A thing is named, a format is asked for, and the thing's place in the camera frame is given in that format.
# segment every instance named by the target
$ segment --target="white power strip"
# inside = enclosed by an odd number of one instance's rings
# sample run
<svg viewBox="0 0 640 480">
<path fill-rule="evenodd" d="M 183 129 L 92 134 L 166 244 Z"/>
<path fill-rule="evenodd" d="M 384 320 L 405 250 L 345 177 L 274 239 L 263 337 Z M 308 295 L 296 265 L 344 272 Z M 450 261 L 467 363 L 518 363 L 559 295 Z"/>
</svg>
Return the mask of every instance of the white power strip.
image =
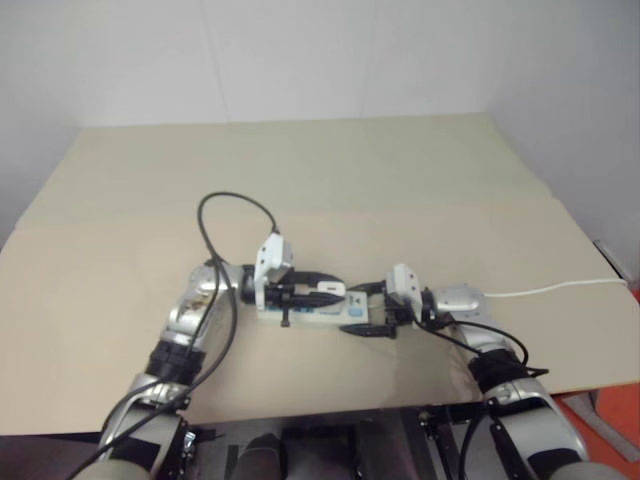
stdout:
<svg viewBox="0 0 640 480">
<path fill-rule="evenodd" d="M 259 311 L 258 321 L 279 326 L 282 310 Z M 367 294 L 364 292 L 347 292 L 344 301 L 326 307 L 289 310 L 289 324 L 292 327 L 335 327 L 368 322 Z"/>
</svg>

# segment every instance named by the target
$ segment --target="black joint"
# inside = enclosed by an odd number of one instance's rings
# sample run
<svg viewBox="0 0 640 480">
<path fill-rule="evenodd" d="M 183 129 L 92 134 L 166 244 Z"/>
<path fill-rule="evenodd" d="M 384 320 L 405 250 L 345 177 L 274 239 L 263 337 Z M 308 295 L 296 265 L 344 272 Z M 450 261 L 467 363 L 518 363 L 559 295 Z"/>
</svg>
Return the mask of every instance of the black joint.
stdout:
<svg viewBox="0 0 640 480">
<path fill-rule="evenodd" d="M 431 320 L 431 313 L 435 312 L 435 300 L 433 299 L 433 293 L 428 288 L 425 288 L 420 292 L 422 297 L 422 322 Z"/>
<path fill-rule="evenodd" d="M 434 318 L 433 320 L 431 320 L 431 319 L 425 319 L 423 315 L 422 321 L 420 322 L 420 324 L 423 327 L 425 327 L 427 330 L 436 332 L 438 330 L 442 330 L 443 328 L 449 326 L 451 324 L 451 319 L 447 317 L 442 317 L 442 318 Z"/>
<path fill-rule="evenodd" d="M 529 377 L 529 373 L 511 350 L 491 350 L 469 362 L 469 370 L 482 393 L 502 383 Z"/>
<path fill-rule="evenodd" d="M 240 300 L 247 305 L 256 303 L 256 286 L 253 283 L 253 265 L 242 266 L 242 283 L 240 284 Z"/>
<path fill-rule="evenodd" d="M 145 373 L 167 382 L 191 385 L 202 368 L 204 352 L 161 340 L 149 356 Z"/>
<path fill-rule="evenodd" d="M 569 448 L 556 448 L 534 453 L 529 457 L 529 465 L 539 478 L 549 479 L 560 468 L 580 461 L 580 456 L 575 450 Z"/>
</svg>

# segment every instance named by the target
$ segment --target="black cable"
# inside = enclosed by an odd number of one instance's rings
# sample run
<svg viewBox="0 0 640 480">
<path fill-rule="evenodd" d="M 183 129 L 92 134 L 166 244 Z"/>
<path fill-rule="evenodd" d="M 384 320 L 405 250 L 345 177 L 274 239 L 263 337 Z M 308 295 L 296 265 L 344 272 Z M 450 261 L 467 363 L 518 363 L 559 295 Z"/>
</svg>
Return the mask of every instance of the black cable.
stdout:
<svg viewBox="0 0 640 480">
<path fill-rule="evenodd" d="M 207 247 L 207 250 L 209 251 L 209 254 L 211 255 L 211 258 L 217 258 L 219 259 L 221 262 L 224 262 L 224 258 L 222 258 L 222 256 L 216 251 L 216 249 L 213 247 L 213 244 L 211 243 L 211 239 L 209 238 L 209 234 L 207 233 L 207 229 L 204 226 L 204 207 L 207 204 L 207 202 L 209 200 L 211 200 L 212 198 L 215 197 L 232 197 L 232 198 L 240 198 L 242 200 L 245 200 L 253 205 L 255 205 L 256 207 L 258 207 L 260 210 L 262 210 L 267 217 L 269 217 L 269 220 L 271 220 L 271 232 L 272 233 L 279 233 L 278 232 L 278 225 L 276 223 L 276 219 L 274 218 L 273 214 L 267 209 L 267 207 L 265 207 L 264 205 L 262 205 L 260 202 L 258 202 L 257 200 L 254 200 L 253 198 L 247 197 L 245 195 L 241 195 L 239 193 L 234 193 L 234 192 L 213 192 L 210 193 L 208 195 L 205 195 L 204 197 L 202 197 L 202 200 L 200 200 L 200 203 L 198 204 L 198 228 L 200 229 L 200 235 L 202 236 L 202 240 L 204 240 L 204 244 Z"/>
<path fill-rule="evenodd" d="M 476 323 L 476 322 L 467 322 L 466 320 L 454 320 L 453 325 L 467 325 L 469 327 L 481 328 L 483 330 L 489 330 L 490 332 L 498 333 L 503 337 L 507 337 L 513 343 L 518 345 L 518 347 L 520 347 L 520 350 L 522 350 L 522 361 L 521 361 L 522 365 L 524 367 L 527 366 L 527 363 L 529 362 L 529 351 L 527 350 L 527 347 L 524 346 L 524 343 L 522 343 L 522 341 L 520 341 L 514 335 L 511 335 L 510 333 L 507 333 L 504 330 L 500 330 L 499 328 L 491 327 L 489 325 L 483 325 L 481 323 Z"/>
<path fill-rule="evenodd" d="M 471 419 L 471 422 L 469 422 L 467 431 L 464 434 L 464 439 L 462 440 L 462 448 L 460 449 L 460 458 L 458 459 L 458 480 L 466 480 L 467 478 L 467 474 L 465 473 L 465 464 L 467 463 L 467 453 L 469 452 L 469 445 L 471 444 L 473 434 L 476 433 L 478 425 L 480 425 L 480 422 L 484 418 L 484 415 L 484 406 L 481 406 L 478 413 Z"/>
<path fill-rule="evenodd" d="M 455 320 L 452 321 L 452 322 L 448 322 L 448 323 L 445 324 L 445 326 L 455 325 L 455 322 L 456 322 Z M 418 327 L 420 327 L 422 330 L 424 330 L 427 333 L 430 333 L 431 335 L 434 335 L 434 336 L 436 336 L 438 338 L 442 338 L 443 340 L 446 340 L 447 342 L 453 343 L 454 345 L 457 345 L 458 347 L 463 348 L 464 350 L 467 350 L 467 351 L 469 351 L 471 353 L 474 353 L 479 357 L 484 356 L 484 353 L 482 351 L 478 350 L 477 348 L 470 347 L 469 345 L 467 345 L 464 342 L 461 342 L 457 338 L 453 338 L 453 337 L 450 337 L 449 335 L 444 335 L 444 334 L 442 334 L 440 332 L 437 332 L 435 330 L 427 328 L 424 324 L 422 324 L 421 322 L 418 322 L 415 319 L 414 319 L 414 323 L 416 325 L 418 325 Z M 485 358 L 488 358 L 488 359 L 490 359 L 491 361 L 494 361 L 494 362 L 503 363 L 505 365 L 513 365 L 515 363 L 515 362 L 508 362 L 508 361 L 505 361 L 505 360 L 501 360 L 501 359 L 498 359 L 498 358 L 493 358 L 493 357 L 486 357 L 485 356 Z M 538 377 L 540 375 L 544 375 L 546 373 L 549 373 L 549 370 L 547 370 L 546 368 L 534 368 L 534 367 L 528 367 L 528 366 L 525 366 L 525 365 L 522 365 L 522 366 L 528 372 L 531 373 L 532 377 Z"/>
</svg>

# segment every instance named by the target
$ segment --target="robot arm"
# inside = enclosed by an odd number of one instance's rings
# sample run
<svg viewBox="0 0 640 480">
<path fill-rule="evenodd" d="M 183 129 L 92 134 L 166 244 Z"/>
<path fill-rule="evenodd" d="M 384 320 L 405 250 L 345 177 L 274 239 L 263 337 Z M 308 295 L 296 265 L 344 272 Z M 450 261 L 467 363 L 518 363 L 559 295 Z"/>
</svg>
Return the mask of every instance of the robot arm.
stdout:
<svg viewBox="0 0 640 480">
<path fill-rule="evenodd" d="M 129 393 L 105 422 L 99 448 L 150 412 L 165 406 L 169 407 L 167 411 L 132 432 L 77 478 L 182 478 L 186 462 L 193 456 L 195 440 L 195 434 L 178 413 L 190 403 L 190 396 L 183 393 L 202 368 L 211 325 L 226 310 L 228 296 L 236 294 L 243 275 L 240 267 L 222 264 L 220 268 L 225 269 L 232 290 L 227 289 L 220 271 L 212 266 L 205 264 L 192 272 L 144 373 L 135 377 Z"/>
<path fill-rule="evenodd" d="M 441 329 L 449 323 L 443 320 L 447 318 L 498 327 L 478 289 L 463 284 L 421 291 L 417 275 L 406 265 L 396 265 L 387 275 L 384 294 L 385 302 L 396 304 L 389 309 L 391 318 L 387 318 L 394 327 L 407 323 L 407 313 L 427 330 Z M 398 305 L 405 305 L 408 311 L 398 315 Z M 467 366 L 482 392 L 492 421 L 491 435 L 509 478 L 624 478 L 605 465 L 589 462 L 580 434 L 542 384 L 520 363 L 503 335 L 464 324 L 453 323 L 448 328 L 467 346 L 481 352 L 466 352 Z"/>
</svg>

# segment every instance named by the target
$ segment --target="beige table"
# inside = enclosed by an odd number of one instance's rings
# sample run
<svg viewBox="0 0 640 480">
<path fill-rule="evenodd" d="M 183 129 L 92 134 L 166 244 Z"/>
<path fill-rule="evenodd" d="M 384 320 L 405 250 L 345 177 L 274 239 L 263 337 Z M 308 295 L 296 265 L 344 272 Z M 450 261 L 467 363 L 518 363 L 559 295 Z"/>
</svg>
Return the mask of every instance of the beige table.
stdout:
<svg viewBox="0 0 640 480">
<path fill-rule="evenodd" d="M 0 433 L 99 427 L 206 258 L 195 206 L 220 189 L 269 206 L 298 267 L 350 283 L 381 279 L 397 262 L 424 285 L 465 281 L 492 292 L 613 276 L 481 115 L 85 130 L 0 255 Z M 232 200 L 212 204 L 208 224 L 239 263 L 253 261 L 267 231 Z M 543 382 L 552 391 L 640 377 L 640 315 L 622 285 L 490 307 L 529 346 L 532 365 L 551 369 Z M 245 308 L 229 357 L 188 417 L 476 395 L 449 345 L 424 332 L 407 327 L 392 341 L 285 330 L 256 324 Z"/>
</svg>

